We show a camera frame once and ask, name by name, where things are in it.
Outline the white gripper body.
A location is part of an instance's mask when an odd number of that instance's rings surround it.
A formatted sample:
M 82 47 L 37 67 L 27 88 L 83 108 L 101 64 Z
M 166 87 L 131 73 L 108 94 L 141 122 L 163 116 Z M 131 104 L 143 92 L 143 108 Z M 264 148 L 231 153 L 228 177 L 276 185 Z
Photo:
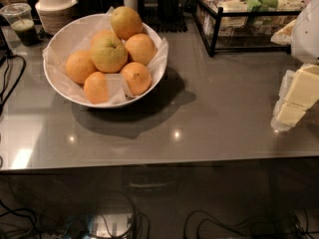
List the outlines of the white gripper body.
M 319 0 L 298 15 L 291 36 L 291 54 L 303 63 L 319 63 Z

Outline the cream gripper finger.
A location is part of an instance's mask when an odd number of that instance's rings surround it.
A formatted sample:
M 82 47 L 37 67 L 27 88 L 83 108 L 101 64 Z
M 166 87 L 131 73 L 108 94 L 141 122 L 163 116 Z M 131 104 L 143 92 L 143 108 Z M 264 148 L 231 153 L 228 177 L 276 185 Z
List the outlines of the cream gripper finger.
M 287 70 L 278 93 L 271 127 L 289 131 L 319 101 L 319 66 L 303 64 L 296 72 Z

